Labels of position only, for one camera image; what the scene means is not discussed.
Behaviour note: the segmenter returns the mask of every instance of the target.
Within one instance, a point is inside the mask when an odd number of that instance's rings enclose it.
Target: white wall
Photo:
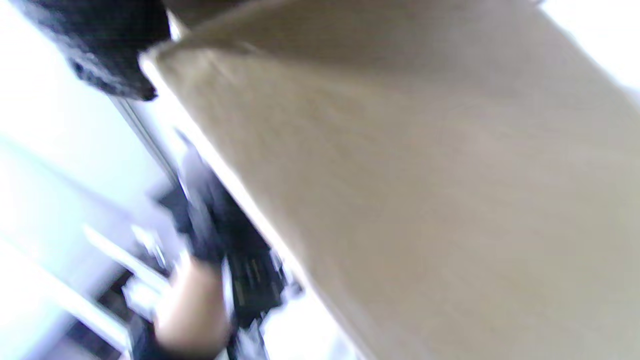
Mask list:
[[[82,191],[25,150],[0,139],[0,236],[86,297],[100,294],[120,271],[92,247],[89,224],[126,249],[133,249],[131,217],[100,197]],[[22,359],[46,350],[71,318],[40,293],[37,283],[0,254],[0,359]]]
[[[0,134],[145,220],[149,195],[169,180],[109,98],[6,1],[0,34]]]
[[[105,95],[78,81],[55,47],[0,1],[0,237],[87,297],[119,271],[89,245],[90,224],[131,248],[132,223],[174,235],[151,199],[169,185]],[[57,341],[71,318],[0,254],[0,359]]]
[[[182,128],[183,122],[191,121],[186,111],[175,99],[162,95],[150,102],[132,101],[131,106],[147,129],[161,142],[172,165],[179,167],[187,147],[175,129]]]

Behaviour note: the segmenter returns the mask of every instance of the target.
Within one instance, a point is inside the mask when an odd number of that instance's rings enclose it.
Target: person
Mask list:
[[[188,199],[188,215],[173,215],[177,227],[188,236],[189,256],[174,271],[171,290],[156,307],[154,322],[138,319],[133,325],[132,360],[214,359],[232,335],[223,291],[223,260],[227,258],[233,267],[231,259],[250,259],[253,264],[261,262],[260,256],[271,259],[269,246],[243,210],[193,144],[185,143],[188,151],[179,177]],[[269,277],[266,272],[261,276]],[[252,294],[246,296],[249,301],[263,302]],[[268,303],[259,310],[277,305]],[[236,321],[239,310],[234,309]]]
[[[153,324],[133,335],[131,360],[215,359],[225,347],[231,323],[219,269],[188,257],[172,279]]]

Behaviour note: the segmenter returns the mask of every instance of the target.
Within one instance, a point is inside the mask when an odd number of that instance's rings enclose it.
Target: dark clothing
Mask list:
[[[173,355],[156,341],[154,327],[141,318],[134,318],[131,326],[131,360],[213,360],[209,358],[185,358]]]
[[[161,0],[10,0],[58,47],[76,76],[111,95],[152,100],[138,55],[168,40]]]
[[[163,205],[172,212],[177,228],[188,235],[193,257],[214,267],[220,266],[226,257],[233,284],[234,325],[238,331],[244,331],[254,322],[259,323],[270,309],[282,305],[280,292],[284,280],[273,262],[269,245],[195,147],[184,139],[188,151],[180,166],[180,183],[188,201]],[[137,328],[142,331],[137,332],[137,337],[132,331],[135,339],[132,360],[179,360],[156,343],[149,324],[138,324]],[[268,358],[256,357],[259,349],[264,354],[261,342],[234,335],[227,348],[230,359]],[[243,355],[247,348],[251,349],[249,358]]]

